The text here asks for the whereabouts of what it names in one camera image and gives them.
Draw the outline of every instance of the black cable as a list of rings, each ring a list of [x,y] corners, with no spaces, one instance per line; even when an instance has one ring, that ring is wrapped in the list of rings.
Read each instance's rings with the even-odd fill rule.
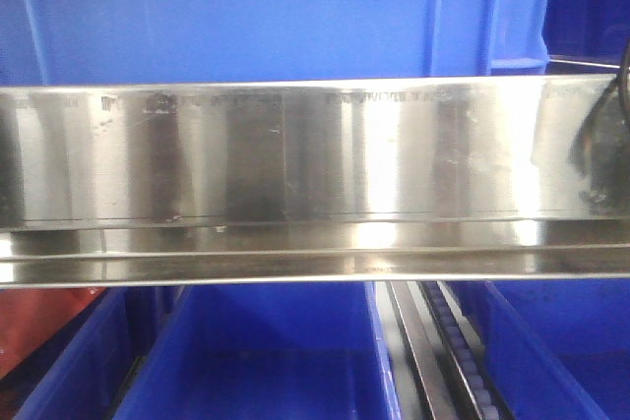
[[[621,58],[621,66],[617,73],[617,87],[619,90],[619,106],[626,127],[630,131],[630,93],[628,92],[628,73],[630,73],[630,39],[626,43],[626,49]]]

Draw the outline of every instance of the metal strip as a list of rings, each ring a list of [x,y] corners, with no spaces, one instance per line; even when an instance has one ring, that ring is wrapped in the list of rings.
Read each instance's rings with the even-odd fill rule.
[[[570,56],[551,56],[546,74],[596,74],[615,73],[618,64],[603,63],[592,58],[574,58]]]
[[[413,363],[418,391],[424,393],[425,415],[431,420],[458,420],[453,399],[435,360],[431,343],[405,282],[391,282],[388,291]]]
[[[499,420],[499,410],[437,282],[419,282],[418,287],[442,339],[468,416],[475,420]]]
[[[0,89],[0,285],[630,275],[613,81]]]

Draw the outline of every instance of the blue storage container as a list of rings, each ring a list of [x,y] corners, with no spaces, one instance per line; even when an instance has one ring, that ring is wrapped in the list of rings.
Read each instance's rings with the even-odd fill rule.
[[[163,287],[109,289],[16,419],[101,419],[166,316]]]
[[[630,280],[464,282],[455,292],[517,419],[630,418]]]
[[[374,287],[185,290],[115,418],[399,419]]]
[[[630,37],[630,0],[549,0],[544,36],[553,54],[618,64]]]
[[[0,0],[0,85],[542,71],[546,0]]]
[[[0,380],[0,419],[13,418],[52,367],[76,332],[94,311],[96,301],[86,307],[19,366]]]

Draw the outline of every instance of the blue plastic crate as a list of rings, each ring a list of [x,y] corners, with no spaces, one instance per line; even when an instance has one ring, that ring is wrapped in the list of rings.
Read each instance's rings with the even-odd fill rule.
[[[630,280],[467,282],[455,291],[517,419],[630,418]]]
[[[165,288],[109,289],[43,376],[16,420],[100,419],[167,315]]]
[[[186,289],[115,419],[400,419],[363,283]]]
[[[0,0],[0,85],[542,71],[546,0]]]
[[[617,64],[630,37],[630,0],[549,0],[544,37],[553,54]]]
[[[15,416],[77,331],[90,317],[96,305],[98,305],[97,301],[93,301],[0,380],[0,419]]]

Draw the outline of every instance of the metal guide rail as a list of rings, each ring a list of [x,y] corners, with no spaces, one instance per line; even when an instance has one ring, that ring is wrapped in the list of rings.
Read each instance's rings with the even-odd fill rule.
[[[630,274],[608,75],[0,90],[0,286]]]
[[[403,417],[512,420],[512,413],[483,368],[480,353],[473,351],[462,330],[467,322],[452,311],[438,283],[393,281],[387,282],[387,291],[392,306],[386,307],[381,299],[380,312],[386,326],[393,316],[400,330],[390,330],[386,337],[395,360]],[[396,362],[401,354],[397,336],[402,338],[405,366]],[[478,338],[472,342],[474,350],[482,349]],[[411,386],[402,373],[407,370]]]

